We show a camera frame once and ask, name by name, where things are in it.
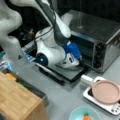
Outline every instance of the wooden board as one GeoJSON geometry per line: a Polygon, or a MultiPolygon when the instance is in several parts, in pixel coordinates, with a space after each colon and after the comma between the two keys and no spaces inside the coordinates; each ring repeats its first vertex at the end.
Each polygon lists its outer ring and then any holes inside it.
{"type": "Polygon", "coordinates": [[[1,72],[0,112],[7,120],[48,120],[42,99],[1,72]]]}

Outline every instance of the pan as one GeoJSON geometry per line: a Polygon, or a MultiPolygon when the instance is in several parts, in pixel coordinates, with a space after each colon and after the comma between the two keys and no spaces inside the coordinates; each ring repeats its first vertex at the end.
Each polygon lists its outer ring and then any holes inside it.
{"type": "Polygon", "coordinates": [[[99,102],[114,104],[120,100],[120,88],[111,81],[101,80],[93,82],[93,79],[86,75],[81,76],[81,81],[91,86],[93,96],[99,102]]]}

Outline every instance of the countertop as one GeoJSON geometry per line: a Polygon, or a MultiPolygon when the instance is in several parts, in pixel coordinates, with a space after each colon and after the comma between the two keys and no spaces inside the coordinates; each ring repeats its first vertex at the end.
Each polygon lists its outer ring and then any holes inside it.
{"type": "MultiPolygon", "coordinates": [[[[114,116],[84,98],[83,92],[88,86],[81,81],[79,81],[74,87],[69,85],[64,87],[60,86],[47,76],[40,73],[38,68],[34,65],[28,65],[26,68],[23,68],[19,75],[47,94],[49,100],[47,111],[50,120],[69,120],[71,112],[80,106],[93,108],[97,111],[102,120],[120,119],[120,115],[114,116]]],[[[86,75],[92,78],[102,76],[120,84],[120,56],[103,74],[90,70],[86,75]]]]}

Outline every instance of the cable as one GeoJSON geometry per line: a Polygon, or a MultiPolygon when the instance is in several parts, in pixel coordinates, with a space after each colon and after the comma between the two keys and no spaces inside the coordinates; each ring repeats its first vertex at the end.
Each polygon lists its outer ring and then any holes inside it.
{"type": "Polygon", "coordinates": [[[47,33],[49,33],[52,29],[54,29],[54,28],[55,28],[55,25],[56,25],[56,13],[55,13],[55,10],[54,10],[53,6],[51,5],[50,7],[51,7],[51,9],[53,10],[53,13],[54,13],[54,16],[55,16],[55,19],[54,19],[54,24],[53,24],[53,26],[51,27],[51,29],[50,29],[50,30],[48,30],[46,33],[44,33],[44,34],[42,34],[42,35],[40,35],[40,36],[36,37],[36,38],[34,39],[34,41],[35,41],[35,42],[37,42],[37,41],[36,41],[36,39],[38,39],[38,38],[40,38],[40,37],[42,37],[42,36],[46,35],[46,34],[47,34],[47,33]]]}

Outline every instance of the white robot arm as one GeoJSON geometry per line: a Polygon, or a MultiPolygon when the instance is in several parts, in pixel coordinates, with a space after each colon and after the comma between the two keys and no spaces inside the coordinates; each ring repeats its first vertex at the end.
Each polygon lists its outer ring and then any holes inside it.
{"type": "Polygon", "coordinates": [[[60,19],[47,0],[10,0],[16,6],[30,6],[39,10],[46,18],[50,27],[36,34],[37,61],[50,66],[59,64],[62,67],[73,67],[79,64],[72,53],[66,54],[64,47],[71,36],[68,26],[60,19]]]}

